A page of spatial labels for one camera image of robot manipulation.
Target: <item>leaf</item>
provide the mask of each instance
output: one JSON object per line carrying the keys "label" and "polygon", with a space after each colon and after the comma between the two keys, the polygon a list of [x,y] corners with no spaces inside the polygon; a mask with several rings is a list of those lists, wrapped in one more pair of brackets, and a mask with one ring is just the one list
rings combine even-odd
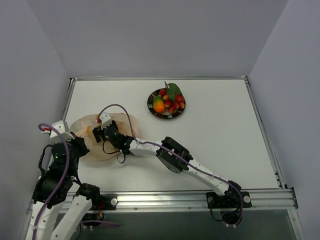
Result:
{"label": "leaf", "polygon": [[166,90],[166,94],[168,94],[168,97],[169,99],[172,101],[172,102],[176,102],[176,95],[175,95],[175,91],[172,89],[172,88],[168,88]]}
{"label": "leaf", "polygon": [[169,88],[172,89],[175,93],[182,95],[180,88],[175,83],[169,83]]}

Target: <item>metal frame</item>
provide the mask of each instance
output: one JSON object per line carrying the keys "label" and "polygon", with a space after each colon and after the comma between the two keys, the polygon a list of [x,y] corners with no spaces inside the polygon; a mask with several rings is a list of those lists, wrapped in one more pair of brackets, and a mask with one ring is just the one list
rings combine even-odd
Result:
{"label": "metal frame", "polygon": [[[287,210],[296,239],[304,240],[304,233],[298,217],[298,203],[294,189],[286,189],[286,183],[282,176],[279,163],[272,145],[267,137],[264,124],[253,99],[250,84],[247,76],[242,77],[82,77],[72,78],[62,113],[62,120],[66,119],[74,87],[77,81],[117,81],[117,80],[243,80],[261,130],[261,134],[274,169],[274,173],[279,182],[279,189],[249,189],[252,208],[245,211],[254,210]],[[206,202],[206,192],[208,191],[168,191],[168,192],[116,192],[117,210],[114,213],[142,213],[142,212],[203,212],[208,211]],[[71,206],[74,192],[67,195],[61,213],[65,213]]]}

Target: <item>mango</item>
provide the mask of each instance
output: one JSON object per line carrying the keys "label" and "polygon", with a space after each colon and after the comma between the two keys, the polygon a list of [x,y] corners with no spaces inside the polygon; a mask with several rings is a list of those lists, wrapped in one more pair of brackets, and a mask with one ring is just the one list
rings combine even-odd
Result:
{"label": "mango", "polygon": [[165,103],[162,100],[161,96],[156,96],[153,99],[153,109],[159,114],[163,113],[166,110]]}

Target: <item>plate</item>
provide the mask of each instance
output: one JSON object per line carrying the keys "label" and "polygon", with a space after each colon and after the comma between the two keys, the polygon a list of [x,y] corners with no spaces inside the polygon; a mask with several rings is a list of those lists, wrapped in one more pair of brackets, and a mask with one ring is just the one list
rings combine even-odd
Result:
{"label": "plate", "polygon": [[178,116],[180,116],[184,110],[186,109],[186,99],[184,99],[184,108],[178,108],[175,110],[175,112],[173,114],[170,114],[168,112],[168,109],[166,108],[165,111],[163,113],[158,113],[154,110],[154,106],[153,106],[153,103],[154,103],[154,98],[157,97],[157,96],[160,96],[160,90],[162,88],[154,91],[153,93],[150,94],[150,96],[148,97],[148,100],[146,102],[146,105],[149,109],[149,111],[154,115],[156,116],[157,118],[160,118],[160,119],[164,119],[164,120],[169,120],[169,119],[174,119]]}

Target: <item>white tabletop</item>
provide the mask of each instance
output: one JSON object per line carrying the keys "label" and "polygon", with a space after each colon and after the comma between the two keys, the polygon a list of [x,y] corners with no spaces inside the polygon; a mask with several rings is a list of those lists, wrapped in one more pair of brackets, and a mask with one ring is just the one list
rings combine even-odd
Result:
{"label": "white tabletop", "polygon": [[[156,141],[172,137],[217,175],[242,189],[274,189],[278,183],[243,80],[175,80],[185,100],[176,119],[156,118],[147,98],[164,87],[162,80],[77,81],[66,115],[69,126],[110,104],[120,104],[139,122],[139,138]],[[122,110],[112,107],[109,113]],[[156,157],[127,156],[124,164],[79,161],[82,182],[103,192],[207,190],[196,179],[169,171]]]}

